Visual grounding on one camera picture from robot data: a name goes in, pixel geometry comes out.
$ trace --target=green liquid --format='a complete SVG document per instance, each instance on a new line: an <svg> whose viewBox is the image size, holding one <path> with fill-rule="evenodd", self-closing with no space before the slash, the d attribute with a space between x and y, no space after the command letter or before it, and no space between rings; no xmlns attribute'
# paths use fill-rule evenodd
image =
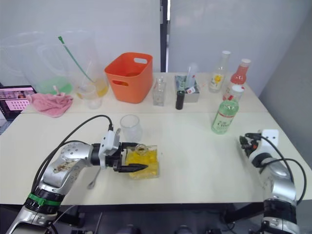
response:
<svg viewBox="0 0 312 234"><path fill-rule="evenodd" d="M60 93L69 94L73 89L65 77L54 77L36 85L35 90L41 94L56 94L53 88L54 85L57 86Z"/></svg>
<svg viewBox="0 0 312 234"><path fill-rule="evenodd" d="M218 113L214 118L214 122L211 127L212 131L217 134L226 133L237 112L238 112L237 101L229 101L229 100L223 101L220 104Z"/></svg>

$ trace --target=pink towel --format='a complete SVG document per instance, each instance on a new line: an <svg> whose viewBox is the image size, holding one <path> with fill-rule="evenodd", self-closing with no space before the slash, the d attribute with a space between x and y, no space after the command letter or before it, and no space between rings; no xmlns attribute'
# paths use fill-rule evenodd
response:
<svg viewBox="0 0 312 234"><path fill-rule="evenodd" d="M54 86L57 94L32 94L28 95L28 101L34 108L53 118L60 117L72 105L73 98L65 93L59 93L58 89Z"/></svg>

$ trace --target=red bottle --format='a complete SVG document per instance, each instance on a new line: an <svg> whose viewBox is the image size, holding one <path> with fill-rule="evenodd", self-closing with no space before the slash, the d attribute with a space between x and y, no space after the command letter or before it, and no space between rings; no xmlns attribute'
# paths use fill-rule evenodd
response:
<svg viewBox="0 0 312 234"><path fill-rule="evenodd" d="M246 73L249 68L251 61L243 58L241 64L238 66L237 71L232 75L231 82L226 89L226 94L229 93L233 85L242 85L246 82Z"/></svg>

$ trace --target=laptop screen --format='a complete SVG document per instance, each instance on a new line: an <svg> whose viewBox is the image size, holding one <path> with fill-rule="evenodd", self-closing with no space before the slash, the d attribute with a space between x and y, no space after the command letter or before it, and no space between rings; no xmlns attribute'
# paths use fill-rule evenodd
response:
<svg viewBox="0 0 312 234"><path fill-rule="evenodd" d="M34 93L30 85L0 87L0 109L6 120L15 119L29 104L26 96Z"/></svg>

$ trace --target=orange plastic basket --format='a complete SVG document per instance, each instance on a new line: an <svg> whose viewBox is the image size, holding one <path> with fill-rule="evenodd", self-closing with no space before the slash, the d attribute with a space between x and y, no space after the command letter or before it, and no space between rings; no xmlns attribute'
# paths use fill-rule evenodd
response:
<svg viewBox="0 0 312 234"><path fill-rule="evenodd" d="M118 100L139 103L152 87L152 68L151 55L129 52L120 55L104 71Z"/></svg>

